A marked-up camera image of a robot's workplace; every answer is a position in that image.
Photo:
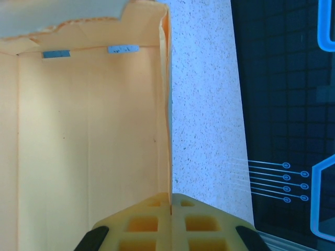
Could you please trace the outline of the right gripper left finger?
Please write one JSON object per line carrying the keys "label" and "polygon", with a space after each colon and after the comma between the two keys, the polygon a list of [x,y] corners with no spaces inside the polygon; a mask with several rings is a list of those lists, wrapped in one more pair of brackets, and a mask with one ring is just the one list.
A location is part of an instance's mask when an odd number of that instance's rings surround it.
{"label": "right gripper left finger", "polygon": [[96,222],[75,251],[172,251],[169,194],[158,193]]}

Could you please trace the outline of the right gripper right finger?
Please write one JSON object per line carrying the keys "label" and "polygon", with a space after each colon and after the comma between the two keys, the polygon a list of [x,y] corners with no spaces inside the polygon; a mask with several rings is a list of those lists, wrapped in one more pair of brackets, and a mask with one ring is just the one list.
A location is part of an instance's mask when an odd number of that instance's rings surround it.
{"label": "right gripper right finger", "polygon": [[181,193],[171,219],[172,251],[271,251],[251,223]]}

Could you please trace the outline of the yellow paper box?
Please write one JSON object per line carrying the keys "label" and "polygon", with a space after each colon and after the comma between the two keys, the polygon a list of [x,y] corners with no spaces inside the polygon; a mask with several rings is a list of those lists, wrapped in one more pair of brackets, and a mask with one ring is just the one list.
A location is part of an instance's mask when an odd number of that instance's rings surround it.
{"label": "yellow paper box", "polygon": [[157,0],[0,0],[0,251],[171,196],[170,56]]}

